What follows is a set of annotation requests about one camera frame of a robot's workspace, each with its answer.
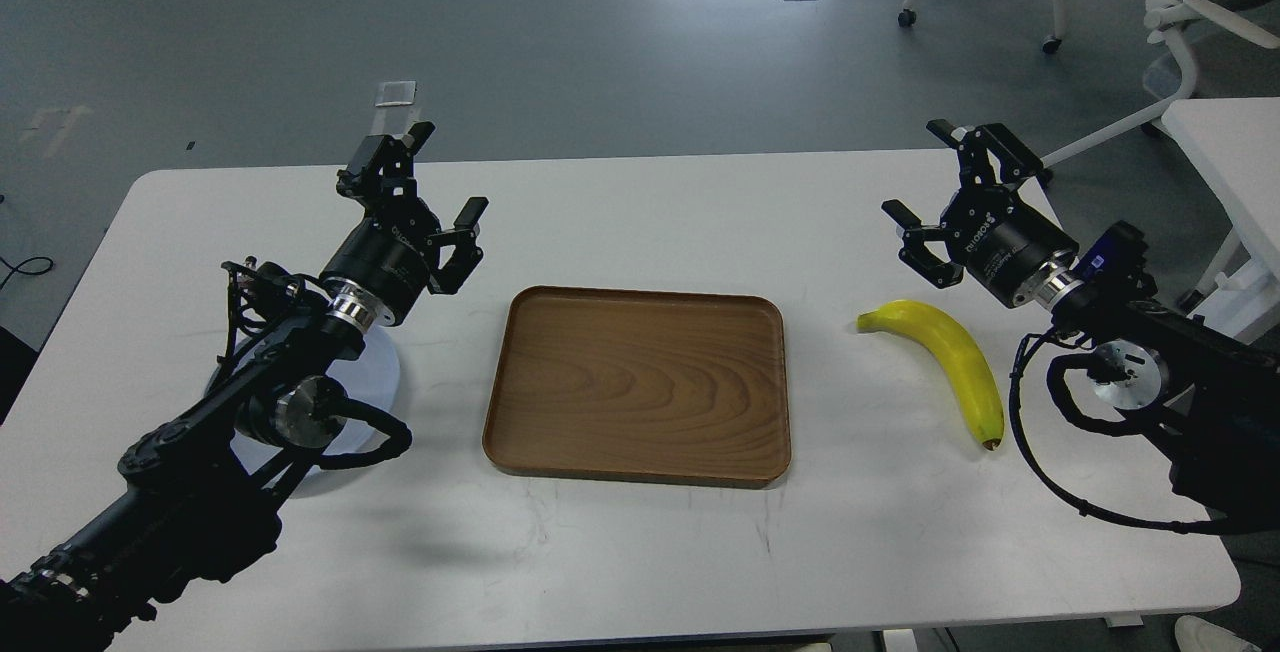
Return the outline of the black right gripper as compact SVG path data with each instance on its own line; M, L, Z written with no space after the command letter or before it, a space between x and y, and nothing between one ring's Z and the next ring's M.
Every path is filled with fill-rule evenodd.
M946 241L947 231L924 225L891 199L881 210L900 229L899 260L938 289L959 284L968 272L1005 307L1028 304L1043 283L1042 268L1079 251L1074 238L1020 196L1021 186L1044 172L1043 160L1001 123L965 127L933 119L925 129L955 151L959 165L959 188L948 201L951 261L928 247Z

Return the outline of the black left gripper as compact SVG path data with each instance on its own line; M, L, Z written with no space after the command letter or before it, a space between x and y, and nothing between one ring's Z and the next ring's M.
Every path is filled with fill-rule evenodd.
M413 164L435 126L415 122L401 137L369 134L338 170L335 191L356 201L365 219L320 274L333 295L353 284L379 304L378 320L398 327L424 293L456 295L483 260L477 224L489 199L471 197L442 231L419 197Z

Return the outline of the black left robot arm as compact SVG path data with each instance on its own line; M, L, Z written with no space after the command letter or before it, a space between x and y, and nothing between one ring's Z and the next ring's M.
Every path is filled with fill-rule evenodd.
M229 582L276 548L283 503L314 469L406 452L410 428L330 375L422 293L454 295L483 260L471 197L451 227L419 197L413 164L435 127L370 134L335 190L364 209L317 277L224 263L227 345L206 395L142 436L116 469L125 493L3 583L3 648L102 651L196 579Z

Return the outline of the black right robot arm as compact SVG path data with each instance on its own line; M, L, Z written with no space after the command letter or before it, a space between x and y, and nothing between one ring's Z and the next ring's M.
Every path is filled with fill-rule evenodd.
M1179 534L1235 535L1277 529L1277 357L1165 307L1146 270L1143 234L1112 224L1087 251L1027 204L1021 184L1044 164L1006 126L927 129L957 156L959 188L934 225L905 204L883 210L901 231L899 257L937 288L974 278L1005 307L1037 304L1051 316L1023 338L1010 371L1009 414L1023 459L1085 518ZM1021 379L1044 345L1046 388L1074 427L1138 436L1170 464L1175 494L1216 512L1206 521L1155 521L1103 509L1053 482L1021 421Z

